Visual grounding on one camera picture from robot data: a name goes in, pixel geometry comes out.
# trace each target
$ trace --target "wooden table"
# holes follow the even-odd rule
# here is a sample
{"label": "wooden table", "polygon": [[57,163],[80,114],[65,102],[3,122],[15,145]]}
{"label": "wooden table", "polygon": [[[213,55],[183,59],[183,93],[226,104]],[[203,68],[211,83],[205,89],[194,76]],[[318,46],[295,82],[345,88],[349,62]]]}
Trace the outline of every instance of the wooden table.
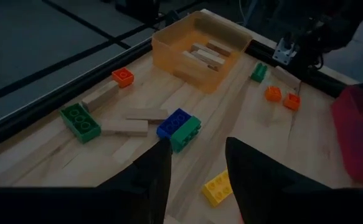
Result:
{"label": "wooden table", "polygon": [[[250,30],[203,11],[249,32],[257,41],[275,46]],[[258,91],[259,83],[249,79],[256,63],[255,58],[241,56],[217,91],[206,95],[154,67],[148,53],[127,66],[135,75],[134,84],[92,112],[100,120],[117,118],[126,107],[157,107],[169,112],[182,108],[202,121],[200,134],[180,154],[172,156],[167,214],[179,222],[240,221],[233,196],[211,208],[200,193],[203,184],[226,169],[227,136],[235,136],[330,187],[357,186],[343,168],[330,112],[334,99],[302,83],[299,111],[293,113],[279,104],[272,112],[276,119],[262,122],[257,110],[263,103],[258,100],[263,93]],[[348,84],[355,83],[328,68],[323,72]],[[69,104],[80,101],[108,80]],[[59,112],[54,111],[0,144],[0,186],[97,186],[149,149],[158,140],[156,128],[149,126],[148,137],[100,136],[80,144]]]}

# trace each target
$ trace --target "gray floor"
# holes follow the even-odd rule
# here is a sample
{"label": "gray floor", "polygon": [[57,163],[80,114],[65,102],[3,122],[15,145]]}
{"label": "gray floor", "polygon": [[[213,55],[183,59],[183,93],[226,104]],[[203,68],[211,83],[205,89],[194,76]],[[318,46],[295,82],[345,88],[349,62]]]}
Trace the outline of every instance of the gray floor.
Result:
{"label": "gray floor", "polygon": [[[113,3],[107,4],[99,0],[52,1],[113,37],[142,25],[140,21],[116,11]],[[161,3],[159,11],[167,13],[192,2],[194,0],[167,0]],[[265,27],[263,24],[268,10],[263,2],[260,1],[253,14],[250,28],[278,41],[279,36],[285,33],[285,27],[262,29]],[[237,0],[203,2],[180,13],[180,16],[184,17],[203,8],[234,22],[243,20]],[[136,45],[153,33],[154,29],[147,28],[123,42],[130,46]],[[0,88],[105,41],[106,38],[42,1],[0,0]],[[124,49],[120,46],[112,45],[1,98],[0,118],[48,94],[122,51]],[[363,23],[354,40],[345,49],[328,54],[325,63],[328,67],[363,82]]]}
{"label": "gray floor", "polygon": [[104,41],[41,1],[0,1],[0,88]]}

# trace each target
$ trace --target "orange translucent bin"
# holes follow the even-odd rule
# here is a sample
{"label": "orange translucent bin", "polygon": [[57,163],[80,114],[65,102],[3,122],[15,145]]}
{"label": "orange translucent bin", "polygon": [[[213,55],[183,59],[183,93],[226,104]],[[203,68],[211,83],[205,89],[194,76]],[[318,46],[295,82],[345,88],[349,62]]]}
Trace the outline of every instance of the orange translucent bin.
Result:
{"label": "orange translucent bin", "polygon": [[[241,27],[235,24],[226,24],[203,12],[194,12],[153,35],[153,63],[203,92],[212,93],[252,40],[251,35],[239,29]],[[225,63],[218,71],[183,54],[184,51],[190,52],[194,43],[207,45],[210,40],[232,49],[228,57],[219,56]]]}

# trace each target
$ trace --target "yellow lego brick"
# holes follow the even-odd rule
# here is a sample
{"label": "yellow lego brick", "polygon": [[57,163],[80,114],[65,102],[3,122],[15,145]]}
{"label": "yellow lego brick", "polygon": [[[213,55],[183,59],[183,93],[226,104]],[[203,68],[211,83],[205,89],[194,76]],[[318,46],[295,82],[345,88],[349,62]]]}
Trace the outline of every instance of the yellow lego brick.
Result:
{"label": "yellow lego brick", "polygon": [[216,207],[228,195],[232,193],[228,170],[214,177],[206,183],[202,189],[202,193],[209,199],[213,207]]}

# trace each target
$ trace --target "red lego brick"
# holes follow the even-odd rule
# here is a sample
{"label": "red lego brick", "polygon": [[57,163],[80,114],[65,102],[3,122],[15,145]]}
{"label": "red lego brick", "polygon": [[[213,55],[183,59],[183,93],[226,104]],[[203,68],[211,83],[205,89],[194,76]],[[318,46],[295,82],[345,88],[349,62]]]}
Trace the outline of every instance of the red lego brick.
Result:
{"label": "red lego brick", "polygon": [[269,86],[266,89],[265,97],[268,101],[279,102],[282,99],[281,90],[276,86]]}
{"label": "red lego brick", "polygon": [[283,101],[283,105],[293,111],[297,111],[300,106],[300,97],[295,94],[288,93]]}
{"label": "red lego brick", "polygon": [[124,88],[134,82],[134,75],[127,68],[121,68],[112,72],[112,79],[119,84],[120,88]]}

